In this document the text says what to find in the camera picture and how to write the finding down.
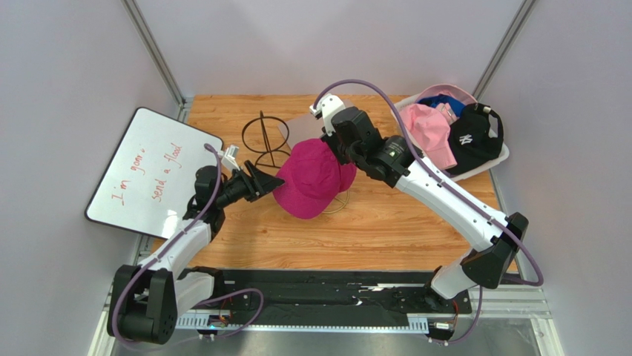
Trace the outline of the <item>magenta baseball cap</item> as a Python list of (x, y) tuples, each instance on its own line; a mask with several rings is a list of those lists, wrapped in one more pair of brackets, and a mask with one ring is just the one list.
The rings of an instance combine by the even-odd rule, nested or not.
[(325, 142), (307, 139), (293, 147), (277, 172), (285, 183), (273, 191), (273, 197), (293, 217), (310, 220), (350, 189), (357, 171), (353, 164), (340, 164)]

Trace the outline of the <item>pink bucket hat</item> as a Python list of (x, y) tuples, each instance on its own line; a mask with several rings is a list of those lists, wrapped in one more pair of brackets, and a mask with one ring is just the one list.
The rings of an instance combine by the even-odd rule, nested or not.
[(444, 115), (426, 105), (408, 105), (398, 112), (409, 135), (441, 170), (457, 165), (448, 142), (450, 126)]

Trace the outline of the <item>black NY baseball cap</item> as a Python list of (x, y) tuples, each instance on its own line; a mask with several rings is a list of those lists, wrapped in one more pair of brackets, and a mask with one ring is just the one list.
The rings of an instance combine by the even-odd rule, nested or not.
[(501, 117), (488, 105), (466, 105), (459, 119), (450, 125), (448, 144), (456, 161), (454, 167), (446, 169), (452, 176), (499, 158), (504, 144)]

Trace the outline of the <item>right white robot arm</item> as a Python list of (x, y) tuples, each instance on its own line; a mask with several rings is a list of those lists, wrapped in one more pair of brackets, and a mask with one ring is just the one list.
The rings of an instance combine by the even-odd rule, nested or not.
[(512, 264), (528, 220), (487, 208), (442, 174), (402, 136), (383, 137), (365, 111), (356, 107), (322, 108), (321, 139), (343, 164), (417, 199), (447, 221), (469, 243), (462, 257), (440, 267), (427, 287), (448, 300), (482, 286), (496, 289)]

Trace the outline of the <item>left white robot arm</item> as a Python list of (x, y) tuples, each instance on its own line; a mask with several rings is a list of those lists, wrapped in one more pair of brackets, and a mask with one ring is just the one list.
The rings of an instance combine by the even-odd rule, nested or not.
[(184, 227), (140, 264), (123, 265), (116, 271), (108, 314), (110, 336), (129, 343), (163, 345), (180, 316), (220, 297), (223, 273), (216, 268), (189, 268), (188, 264), (218, 235), (227, 206), (239, 200), (254, 202), (285, 183), (249, 161), (235, 168), (230, 177), (211, 165), (200, 168), (195, 177)]

